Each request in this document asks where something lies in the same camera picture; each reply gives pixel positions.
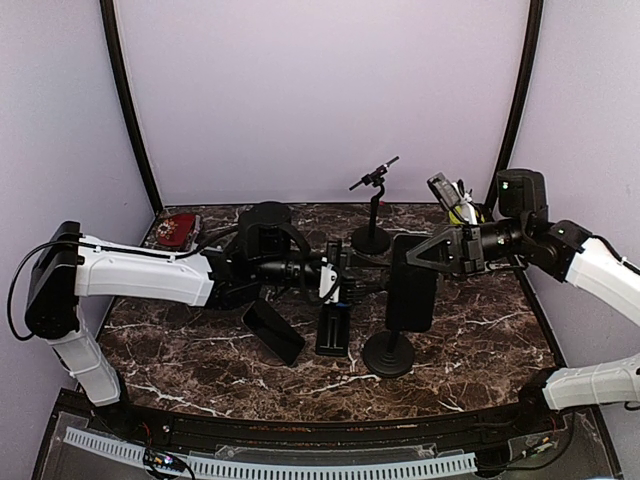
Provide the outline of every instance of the smartphone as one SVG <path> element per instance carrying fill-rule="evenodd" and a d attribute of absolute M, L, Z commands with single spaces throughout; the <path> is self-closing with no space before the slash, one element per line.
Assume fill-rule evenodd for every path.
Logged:
<path fill-rule="evenodd" d="M 265 300 L 256 300 L 242 321 L 286 365 L 295 364 L 305 340 Z"/>
<path fill-rule="evenodd" d="M 431 328 L 438 272 L 407 264 L 407 252 L 424 240 L 404 234 L 393 239 L 386 319 L 389 330 L 426 332 Z"/>

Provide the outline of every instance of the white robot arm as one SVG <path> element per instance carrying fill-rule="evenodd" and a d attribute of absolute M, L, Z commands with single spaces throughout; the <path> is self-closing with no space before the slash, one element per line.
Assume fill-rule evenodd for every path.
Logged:
<path fill-rule="evenodd" d="M 544 177 L 539 172 L 503 170 L 497 180 L 503 220 L 446 227 L 408 252 L 407 262 L 448 274 L 475 275 L 486 273 L 492 261 L 518 258 L 595 295 L 640 327 L 640 270 L 583 227 L 568 220 L 550 223 Z M 430 187 L 442 203 L 447 192 Z M 552 410 L 640 401 L 640 354 L 543 373 L 542 379 L 536 378 L 535 388 L 542 389 Z"/>
<path fill-rule="evenodd" d="M 618 260 L 602 240 L 582 244 L 566 282 L 598 297 L 640 327 L 640 275 Z M 549 408 L 640 401 L 640 353 L 583 368 L 562 368 L 543 388 Z"/>
<path fill-rule="evenodd" d="M 340 258 L 336 242 L 329 242 L 324 257 L 313 254 L 287 221 L 284 226 L 268 221 L 273 208 L 280 208 L 269 207 L 244 213 L 239 227 L 227 231 L 241 229 L 244 234 L 228 252 L 195 248 L 175 253 L 118 245 L 82 235 L 78 223 L 65 222 L 52 241 L 41 246 L 44 251 L 33 267 L 26 325 L 55 350 L 91 403 L 102 408 L 121 404 L 126 390 L 86 328 L 80 297 L 130 296 L 227 310 L 257 300 L 262 285 L 297 287 L 304 276 L 309 288 L 320 287 L 318 304 L 338 303 L 338 275 L 327 259 Z M 289 249 L 292 239 L 299 250 Z M 345 290 L 349 298 L 354 293 L 354 288 Z"/>

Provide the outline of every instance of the marble tabletop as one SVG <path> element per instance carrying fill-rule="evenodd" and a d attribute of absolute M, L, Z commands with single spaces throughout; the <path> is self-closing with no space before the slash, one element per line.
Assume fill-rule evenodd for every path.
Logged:
<path fill-rule="evenodd" d="M 173 207 L 158 222 L 175 213 L 197 213 L 206 234 L 233 225 L 247 208 Z M 328 239 L 348 242 L 368 219 L 368 205 L 291 208 L 293 224 L 316 251 L 323 251 Z M 391 234 L 429 235 L 446 220 L 429 204 L 385 204 L 379 215 Z M 153 229 L 145 244 L 155 246 Z M 441 281 L 433 326 L 408 334 L 416 358 L 411 372 L 399 379 L 372 375 L 361 358 L 365 341 L 384 330 L 386 293 L 353 309 L 347 358 L 314 353 L 318 309 L 297 292 L 272 305 L 307 341 L 294 368 L 282 365 L 243 325 L 246 308 L 219 312 L 120 298 L 99 342 L 134 403 L 249 420 L 389 420 L 483 409 L 516 402 L 529 377 L 554 364 L 510 272 Z"/>

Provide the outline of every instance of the white wall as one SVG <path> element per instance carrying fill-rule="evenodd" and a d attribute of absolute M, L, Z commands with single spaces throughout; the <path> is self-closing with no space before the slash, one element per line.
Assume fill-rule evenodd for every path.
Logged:
<path fill-rule="evenodd" d="M 439 170 L 488 188 L 527 0 L 117 2 L 167 204 L 432 201 Z"/>
<path fill-rule="evenodd" d="M 126 134 L 94 0 L 0 2 L 0 298 L 22 256 L 64 220 L 138 243 L 152 220 Z M 22 323 L 27 276 L 16 291 Z M 88 305 L 97 329 L 107 299 Z M 0 309 L 3 480 L 31 478 L 61 385 L 40 340 L 18 343 Z"/>
<path fill-rule="evenodd" d="M 640 3 L 545 2 L 513 166 L 542 171 L 552 219 L 607 237 L 640 263 Z M 640 328 L 540 272 L 530 278 L 571 366 L 640 351 Z M 605 409 L 625 478 L 640 478 L 640 415 Z"/>

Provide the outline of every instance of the small red box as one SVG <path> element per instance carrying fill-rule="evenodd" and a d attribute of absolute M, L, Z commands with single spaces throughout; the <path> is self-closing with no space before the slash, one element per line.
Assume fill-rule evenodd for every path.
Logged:
<path fill-rule="evenodd" d="M 156 229 L 156 240 L 160 245 L 186 251 L 200 233 L 200 215 L 179 213 L 165 219 Z"/>

